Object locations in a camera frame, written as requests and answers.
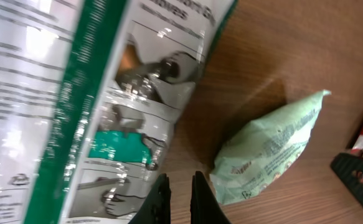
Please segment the green 3M sponge package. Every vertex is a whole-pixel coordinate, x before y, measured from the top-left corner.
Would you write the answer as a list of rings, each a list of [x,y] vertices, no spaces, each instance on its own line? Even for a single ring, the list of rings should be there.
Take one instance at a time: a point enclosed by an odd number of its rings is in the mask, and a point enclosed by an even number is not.
[[[129,223],[235,6],[0,0],[0,223]]]

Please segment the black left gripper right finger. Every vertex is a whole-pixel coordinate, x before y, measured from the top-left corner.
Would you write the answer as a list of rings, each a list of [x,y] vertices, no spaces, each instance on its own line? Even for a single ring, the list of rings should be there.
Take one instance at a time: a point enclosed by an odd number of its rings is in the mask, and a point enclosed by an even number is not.
[[[201,171],[196,171],[192,178],[190,212],[191,224],[231,224]]]

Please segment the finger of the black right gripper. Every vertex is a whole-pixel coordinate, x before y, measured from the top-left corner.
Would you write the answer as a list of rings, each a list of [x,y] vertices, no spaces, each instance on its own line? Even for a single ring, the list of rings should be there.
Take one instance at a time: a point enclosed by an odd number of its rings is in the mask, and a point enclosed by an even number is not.
[[[330,167],[363,207],[363,157],[340,153]]]

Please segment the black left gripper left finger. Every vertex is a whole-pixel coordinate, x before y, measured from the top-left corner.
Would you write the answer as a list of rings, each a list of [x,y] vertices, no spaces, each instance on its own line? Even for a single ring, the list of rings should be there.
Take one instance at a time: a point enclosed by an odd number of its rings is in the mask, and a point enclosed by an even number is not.
[[[160,174],[140,210],[128,224],[170,224],[171,189],[169,177]]]

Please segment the light green wipes packet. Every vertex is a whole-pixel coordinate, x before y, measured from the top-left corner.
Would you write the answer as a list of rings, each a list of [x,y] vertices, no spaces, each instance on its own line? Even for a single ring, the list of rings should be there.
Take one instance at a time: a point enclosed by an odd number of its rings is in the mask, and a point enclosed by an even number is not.
[[[329,90],[247,123],[214,160],[210,180],[222,205],[255,197],[283,175],[305,150]]]

